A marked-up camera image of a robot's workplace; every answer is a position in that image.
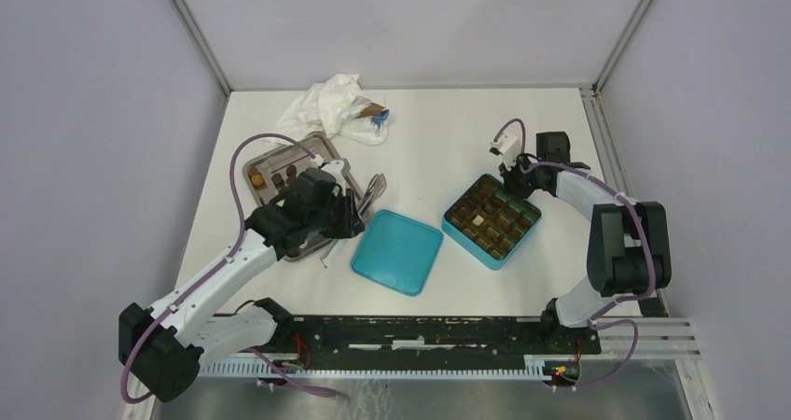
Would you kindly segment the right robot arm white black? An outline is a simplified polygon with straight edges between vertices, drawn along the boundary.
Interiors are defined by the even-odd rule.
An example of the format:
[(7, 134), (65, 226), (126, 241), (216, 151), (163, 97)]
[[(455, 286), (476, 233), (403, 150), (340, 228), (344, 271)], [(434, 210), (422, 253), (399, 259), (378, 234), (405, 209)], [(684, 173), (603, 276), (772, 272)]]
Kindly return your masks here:
[(572, 161), (564, 132), (539, 133), (535, 153), (522, 140), (497, 134), (490, 151), (501, 159), (505, 191), (521, 199), (544, 191), (575, 208), (590, 224), (586, 275), (548, 305), (554, 318), (538, 329), (541, 345), (561, 353), (576, 341), (576, 328), (592, 327), (626, 301), (641, 301), (672, 279), (666, 210), (641, 202), (598, 178), (583, 162)]

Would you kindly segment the stainless steel tray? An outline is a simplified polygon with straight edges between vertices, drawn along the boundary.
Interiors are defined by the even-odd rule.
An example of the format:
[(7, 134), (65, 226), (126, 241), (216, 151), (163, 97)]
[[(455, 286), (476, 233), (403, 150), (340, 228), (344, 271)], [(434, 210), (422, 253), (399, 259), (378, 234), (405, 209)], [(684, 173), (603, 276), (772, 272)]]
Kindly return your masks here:
[[(301, 141), (313, 154), (327, 161), (342, 159), (333, 143), (323, 134), (313, 132)], [(315, 167), (311, 158), (301, 148), (293, 145), (281, 145), (265, 154), (259, 155), (244, 164), (245, 182), (253, 194), (257, 206), (269, 203), (280, 193), (290, 189), (299, 173), (307, 168)], [(364, 191), (357, 184), (351, 171), (344, 171), (347, 187), (354, 192), (357, 205), (362, 201)], [(298, 251), (284, 257), (285, 261), (297, 262), (306, 259), (313, 253), (331, 244), (331, 239), (321, 235), (308, 237)]]

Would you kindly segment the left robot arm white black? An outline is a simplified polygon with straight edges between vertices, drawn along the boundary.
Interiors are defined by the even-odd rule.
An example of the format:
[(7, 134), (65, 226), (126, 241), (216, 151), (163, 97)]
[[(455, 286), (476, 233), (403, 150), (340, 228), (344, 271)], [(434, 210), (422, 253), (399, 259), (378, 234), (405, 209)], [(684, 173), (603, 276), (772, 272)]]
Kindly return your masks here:
[(214, 315), (255, 276), (314, 235), (353, 238), (364, 230), (349, 164), (333, 160), (301, 172), (286, 193), (256, 208), (240, 223), (238, 238), (182, 287), (143, 308), (128, 305), (118, 318), (121, 392), (130, 404), (146, 400), (128, 390), (135, 377), (150, 396), (168, 402), (183, 394), (199, 371), (248, 348), (284, 351), (292, 326), (261, 307)]

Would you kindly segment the teal chocolate box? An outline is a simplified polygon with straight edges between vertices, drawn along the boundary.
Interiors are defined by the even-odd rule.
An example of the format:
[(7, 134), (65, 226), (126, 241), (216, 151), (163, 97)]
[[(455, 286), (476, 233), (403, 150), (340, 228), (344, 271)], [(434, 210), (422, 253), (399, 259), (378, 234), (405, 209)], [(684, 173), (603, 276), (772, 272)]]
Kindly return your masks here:
[[(482, 216), (484, 222), (472, 221)], [(484, 174), (444, 213), (441, 229), (486, 268), (498, 271), (531, 235), (541, 211), (505, 193), (503, 183)]]

